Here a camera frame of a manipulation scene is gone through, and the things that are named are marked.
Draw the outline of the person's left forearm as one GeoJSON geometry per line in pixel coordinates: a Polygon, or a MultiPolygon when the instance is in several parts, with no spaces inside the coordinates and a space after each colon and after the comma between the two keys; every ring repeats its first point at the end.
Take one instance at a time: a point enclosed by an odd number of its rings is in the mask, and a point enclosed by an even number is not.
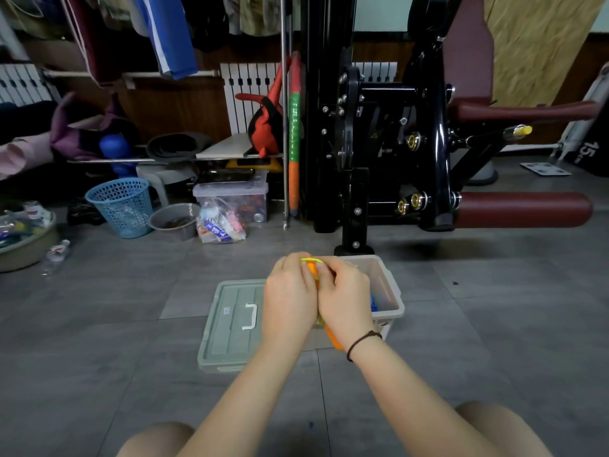
{"type": "Polygon", "coordinates": [[[255,457],[301,351],[264,341],[177,457],[255,457]]]}

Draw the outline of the clear lidded storage bin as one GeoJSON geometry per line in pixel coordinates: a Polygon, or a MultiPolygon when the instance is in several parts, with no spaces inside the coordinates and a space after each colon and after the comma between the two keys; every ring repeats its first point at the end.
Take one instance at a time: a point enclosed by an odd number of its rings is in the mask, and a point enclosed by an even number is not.
{"type": "Polygon", "coordinates": [[[231,207],[246,223],[267,221],[268,171],[264,169],[208,169],[197,179],[193,196],[202,206],[212,199],[231,207]]]}

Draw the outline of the maroon padded roller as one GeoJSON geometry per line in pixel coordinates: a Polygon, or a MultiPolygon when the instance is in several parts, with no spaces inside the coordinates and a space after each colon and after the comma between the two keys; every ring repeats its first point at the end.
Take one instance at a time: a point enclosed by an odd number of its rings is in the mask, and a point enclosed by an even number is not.
{"type": "Polygon", "coordinates": [[[456,229],[575,228],[590,220],[593,205],[578,192],[463,192],[456,229]]]}

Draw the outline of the white radiator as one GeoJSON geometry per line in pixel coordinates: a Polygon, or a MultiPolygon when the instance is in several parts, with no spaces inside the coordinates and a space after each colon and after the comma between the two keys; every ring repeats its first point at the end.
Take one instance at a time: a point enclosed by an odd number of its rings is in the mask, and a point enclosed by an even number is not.
{"type": "Polygon", "coordinates": [[[31,63],[0,64],[0,105],[24,107],[59,102],[60,94],[31,63]]]}

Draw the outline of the person's right knee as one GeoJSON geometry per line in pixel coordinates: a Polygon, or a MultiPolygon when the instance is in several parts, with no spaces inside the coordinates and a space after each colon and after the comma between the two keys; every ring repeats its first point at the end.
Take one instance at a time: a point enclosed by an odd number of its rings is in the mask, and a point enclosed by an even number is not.
{"type": "Polygon", "coordinates": [[[468,401],[455,411],[505,457],[553,457],[527,422],[505,406],[468,401]]]}

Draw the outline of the pink cloth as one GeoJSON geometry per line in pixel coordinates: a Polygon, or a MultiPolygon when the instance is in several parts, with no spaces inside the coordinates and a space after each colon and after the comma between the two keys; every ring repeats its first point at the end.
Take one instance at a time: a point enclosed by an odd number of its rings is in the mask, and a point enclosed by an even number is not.
{"type": "Polygon", "coordinates": [[[0,182],[53,161],[49,132],[17,137],[0,145],[0,182]]]}

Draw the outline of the maroon seat back pad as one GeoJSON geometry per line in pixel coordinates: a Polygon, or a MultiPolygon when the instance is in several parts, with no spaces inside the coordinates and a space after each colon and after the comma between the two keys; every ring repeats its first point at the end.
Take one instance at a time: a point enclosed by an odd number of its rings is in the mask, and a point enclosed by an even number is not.
{"type": "Polygon", "coordinates": [[[490,105],[493,94],[494,40],[485,20],[484,0],[462,0],[443,42],[445,82],[453,103],[490,105]]]}

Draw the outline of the grey storage box lid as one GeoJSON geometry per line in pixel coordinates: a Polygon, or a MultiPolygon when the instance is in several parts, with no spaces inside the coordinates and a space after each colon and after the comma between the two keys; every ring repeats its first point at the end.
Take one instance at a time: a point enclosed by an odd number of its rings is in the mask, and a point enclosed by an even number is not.
{"type": "Polygon", "coordinates": [[[197,363],[207,374],[241,371],[261,344],[265,279],[218,284],[197,363]]]}

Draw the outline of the clear water bottle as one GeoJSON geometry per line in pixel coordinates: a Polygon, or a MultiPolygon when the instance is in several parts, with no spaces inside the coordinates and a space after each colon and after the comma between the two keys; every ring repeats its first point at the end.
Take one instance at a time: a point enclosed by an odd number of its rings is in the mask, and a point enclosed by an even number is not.
{"type": "Polygon", "coordinates": [[[71,241],[62,240],[59,244],[52,246],[44,255],[42,260],[41,275],[50,276],[55,274],[63,266],[71,250],[71,241]]]}

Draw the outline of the person's left hand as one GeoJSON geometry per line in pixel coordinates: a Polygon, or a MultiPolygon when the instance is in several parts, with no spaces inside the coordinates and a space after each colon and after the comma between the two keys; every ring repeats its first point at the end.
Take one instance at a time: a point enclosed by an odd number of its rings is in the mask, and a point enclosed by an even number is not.
{"type": "Polygon", "coordinates": [[[264,286],[263,345],[300,353],[317,318],[316,283],[273,276],[272,268],[264,286]]]}

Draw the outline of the person's right hand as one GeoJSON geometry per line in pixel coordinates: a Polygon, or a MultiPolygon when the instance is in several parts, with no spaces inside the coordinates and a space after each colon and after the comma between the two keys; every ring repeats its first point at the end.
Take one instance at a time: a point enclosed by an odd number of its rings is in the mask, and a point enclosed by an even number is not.
{"type": "MultiPolygon", "coordinates": [[[[356,339],[369,330],[377,331],[370,309],[370,281],[365,274],[356,284],[320,286],[318,309],[345,353],[356,339]]],[[[364,345],[378,345],[381,341],[374,337],[360,342],[351,354],[352,360],[355,361],[363,352],[364,345]]]]}

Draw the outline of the person's left knee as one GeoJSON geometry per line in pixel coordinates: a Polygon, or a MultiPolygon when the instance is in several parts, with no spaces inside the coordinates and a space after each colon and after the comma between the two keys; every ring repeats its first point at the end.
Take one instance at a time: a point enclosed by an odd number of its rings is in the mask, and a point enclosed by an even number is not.
{"type": "Polygon", "coordinates": [[[129,438],[116,457],[176,457],[194,432],[186,423],[157,423],[129,438]]]}

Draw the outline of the orange toy with yellow band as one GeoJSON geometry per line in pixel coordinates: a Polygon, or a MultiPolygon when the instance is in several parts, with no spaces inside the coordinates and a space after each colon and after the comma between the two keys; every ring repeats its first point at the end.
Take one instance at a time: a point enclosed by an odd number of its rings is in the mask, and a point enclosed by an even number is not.
{"type": "MultiPolygon", "coordinates": [[[[303,263],[305,263],[307,265],[307,268],[308,268],[309,272],[311,273],[311,275],[313,276],[313,279],[314,279],[314,281],[316,283],[316,290],[319,291],[320,284],[319,284],[319,275],[318,275],[317,263],[323,263],[323,261],[318,259],[318,258],[307,257],[307,258],[302,258],[301,262],[303,262],[303,263]]],[[[318,313],[318,318],[317,318],[316,324],[324,329],[327,337],[329,338],[332,346],[335,349],[341,350],[341,351],[344,350],[343,346],[340,345],[339,341],[336,339],[336,337],[332,333],[331,329],[325,323],[321,313],[318,313]]]]}

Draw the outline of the grey bowl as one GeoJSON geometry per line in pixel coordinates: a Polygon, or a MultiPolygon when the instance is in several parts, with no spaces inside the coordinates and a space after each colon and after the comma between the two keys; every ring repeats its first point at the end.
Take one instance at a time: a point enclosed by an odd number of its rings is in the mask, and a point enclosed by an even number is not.
{"type": "Polygon", "coordinates": [[[162,207],[148,218],[148,226],[158,240],[182,243],[197,237],[197,218],[201,207],[196,203],[177,203],[162,207]]]}

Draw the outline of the person's knee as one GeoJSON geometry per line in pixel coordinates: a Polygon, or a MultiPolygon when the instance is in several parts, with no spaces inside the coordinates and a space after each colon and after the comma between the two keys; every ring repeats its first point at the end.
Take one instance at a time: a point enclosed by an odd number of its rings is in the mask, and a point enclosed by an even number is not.
{"type": "Polygon", "coordinates": [[[186,423],[157,423],[129,438],[116,457],[176,457],[194,432],[186,423]]]}
{"type": "Polygon", "coordinates": [[[455,411],[505,457],[553,457],[527,422],[505,406],[468,401],[455,411]]]}

